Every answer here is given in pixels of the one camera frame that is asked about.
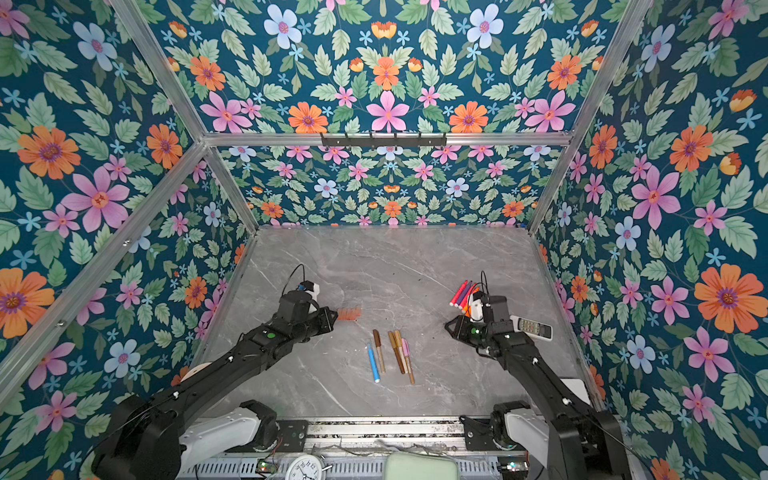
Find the pink red highlighter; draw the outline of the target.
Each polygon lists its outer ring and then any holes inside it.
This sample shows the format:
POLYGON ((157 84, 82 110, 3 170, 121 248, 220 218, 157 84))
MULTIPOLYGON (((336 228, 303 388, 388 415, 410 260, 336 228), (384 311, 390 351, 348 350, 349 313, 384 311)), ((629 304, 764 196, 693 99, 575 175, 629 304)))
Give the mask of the pink red highlighter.
POLYGON ((450 303, 449 303, 449 305, 450 305, 450 306, 453 306, 453 307, 455 307, 455 306, 457 306, 457 305, 458 305, 458 302, 459 302, 459 300, 462 298, 463 292, 464 292, 464 290, 466 289, 466 287, 467 287, 468 283, 469 283, 469 281, 468 281, 468 280, 465 280, 465 281, 464 281, 464 282, 463 282, 463 283, 460 285, 460 287, 457 289, 456 293, 453 295, 453 297, 452 297, 452 299, 451 299, 451 301, 450 301, 450 303))

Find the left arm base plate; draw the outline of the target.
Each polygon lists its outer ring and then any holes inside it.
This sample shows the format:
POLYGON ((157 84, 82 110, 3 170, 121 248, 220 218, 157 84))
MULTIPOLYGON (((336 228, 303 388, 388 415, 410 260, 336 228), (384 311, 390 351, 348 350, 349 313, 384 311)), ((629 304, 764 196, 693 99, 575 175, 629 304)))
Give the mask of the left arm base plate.
POLYGON ((227 453, 297 453, 303 450, 308 421, 279 419, 272 408, 256 400, 242 402, 240 407, 255 413, 261 423, 249 442, 232 447, 227 453))

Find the white remote control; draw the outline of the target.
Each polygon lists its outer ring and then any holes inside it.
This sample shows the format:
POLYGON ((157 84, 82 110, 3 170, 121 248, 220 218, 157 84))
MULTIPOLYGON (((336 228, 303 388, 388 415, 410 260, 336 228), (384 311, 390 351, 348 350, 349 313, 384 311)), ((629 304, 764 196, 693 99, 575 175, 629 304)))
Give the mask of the white remote control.
POLYGON ((544 341, 553 340, 553 328, 549 324, 519 316, 512 316, 511 320, 516 332, 523 332, 544 341))

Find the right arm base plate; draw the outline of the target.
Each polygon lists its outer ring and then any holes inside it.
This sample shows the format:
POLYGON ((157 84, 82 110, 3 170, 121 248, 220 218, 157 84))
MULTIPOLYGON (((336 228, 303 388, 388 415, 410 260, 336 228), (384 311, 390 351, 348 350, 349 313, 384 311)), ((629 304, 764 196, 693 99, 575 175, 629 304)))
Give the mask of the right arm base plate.
POLYGON ((461 415, 459 421, 470 451, 538 451, 547 446, 547 424, 525 401, 496 404, 488 417, 461 415))

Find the purple highlighter pen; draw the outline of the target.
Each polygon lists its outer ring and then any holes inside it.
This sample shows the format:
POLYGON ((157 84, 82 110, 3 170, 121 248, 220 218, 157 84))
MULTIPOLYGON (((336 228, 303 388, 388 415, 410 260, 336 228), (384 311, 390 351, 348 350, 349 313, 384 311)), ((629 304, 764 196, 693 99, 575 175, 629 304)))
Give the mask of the purple highlighter pen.
POLYGON ((466 280, 463 282, 460 289, 457 291, 457 293, 454 295, 452 299, 452 305, 454 307, 459 307, 461 305, 461 302, 463 301, 463 298, 466 295, 467 290, 471 286, 472 286, 472 282, 470 280, 466 280))

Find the blue highlighter pen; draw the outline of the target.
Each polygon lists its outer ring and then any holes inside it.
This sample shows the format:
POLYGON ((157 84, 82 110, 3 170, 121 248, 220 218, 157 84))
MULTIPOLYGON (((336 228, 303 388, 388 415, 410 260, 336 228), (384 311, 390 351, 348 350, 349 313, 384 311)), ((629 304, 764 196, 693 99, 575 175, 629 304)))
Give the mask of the blue highlighter pen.
POLYGON ((366 345, 366 351, 367 351, 367 355, 368 355, 369 364, 370 364, 370 367, 371 367, 373 381, 375 383, 379 383, 381 381, 380 372, 379 372, 379 369, 378 369, 378 364, 377 364, 377 360, 376 360, 376 354, 375 354, 374 348, 372 347, 371 344, 367 344, 366 345))

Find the white alarm clock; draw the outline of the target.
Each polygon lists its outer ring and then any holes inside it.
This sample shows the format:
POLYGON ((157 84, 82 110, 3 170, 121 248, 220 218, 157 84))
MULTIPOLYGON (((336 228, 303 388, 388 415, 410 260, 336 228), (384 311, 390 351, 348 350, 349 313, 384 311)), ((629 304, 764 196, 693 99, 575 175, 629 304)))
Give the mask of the white alarm clock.
POLYGON ((311 454, 296 457, 288 466, 285 480, 324 480, 326 478, 325 464, 311 454))

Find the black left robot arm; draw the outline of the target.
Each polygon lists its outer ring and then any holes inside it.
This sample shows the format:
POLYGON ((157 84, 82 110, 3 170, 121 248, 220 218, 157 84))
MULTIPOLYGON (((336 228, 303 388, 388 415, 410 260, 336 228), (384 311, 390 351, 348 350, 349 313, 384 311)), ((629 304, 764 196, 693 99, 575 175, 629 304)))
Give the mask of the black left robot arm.
POLYGON ((198 373, 145 400, 131 395, 112 411, 94 446, 100 479, 174 479, 191 449, 182 436, 201 414, 247 380, 290 354, 298 343, 333 331, 339 313, 304 290, 285 293, 272 318, 243 334, 198 373))

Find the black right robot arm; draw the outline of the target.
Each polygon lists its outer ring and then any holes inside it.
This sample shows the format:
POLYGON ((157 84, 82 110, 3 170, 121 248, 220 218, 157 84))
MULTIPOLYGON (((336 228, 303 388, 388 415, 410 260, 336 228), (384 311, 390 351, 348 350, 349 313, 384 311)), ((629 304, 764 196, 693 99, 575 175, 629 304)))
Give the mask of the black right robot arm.
POLYGON ((481 293, 469 314, 444 328, 479 356, 498 362, 530 398, 496 404, 486 425, 496 446, 525 449, 529 479, 632 477, 618 421, 575 393, 539 351, 537 339, 553 339, 549 325, 510 314, 504 296, 481 293))

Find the white square box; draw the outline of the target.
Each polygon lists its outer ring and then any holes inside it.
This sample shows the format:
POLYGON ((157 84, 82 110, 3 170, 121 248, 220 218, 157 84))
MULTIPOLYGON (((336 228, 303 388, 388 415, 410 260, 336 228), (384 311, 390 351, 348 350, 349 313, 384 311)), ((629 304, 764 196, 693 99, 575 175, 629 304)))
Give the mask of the white square box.
POLYGON ((584 403, 592 404, 589 391, 583 380, 578 378, 562 378, 562 382, 568 388, 568 390, 578 397, 584 403))

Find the pale green box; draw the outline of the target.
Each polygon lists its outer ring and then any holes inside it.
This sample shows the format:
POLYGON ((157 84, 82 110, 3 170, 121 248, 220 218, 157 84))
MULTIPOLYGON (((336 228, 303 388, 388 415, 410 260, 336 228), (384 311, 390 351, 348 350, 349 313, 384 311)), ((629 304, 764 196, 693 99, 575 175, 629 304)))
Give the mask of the pale green box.
POLYGON ((458 465, 449 459, 393 453, 384 463, 383 480, 459 480, 458 465))

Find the black hook rail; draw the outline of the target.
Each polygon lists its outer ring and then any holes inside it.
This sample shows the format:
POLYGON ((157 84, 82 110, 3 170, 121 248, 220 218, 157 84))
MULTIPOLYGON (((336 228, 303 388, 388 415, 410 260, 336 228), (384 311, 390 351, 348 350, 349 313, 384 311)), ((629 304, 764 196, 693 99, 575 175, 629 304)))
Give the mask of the black hook rail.
POLYGON ((378 148, 378 147, 443 147, 448 144, 446 134, 423 134, 423 133, 403 133, 403 134, 321 134, 320 145, 324 147, 360 147, 360 148, 378 148))

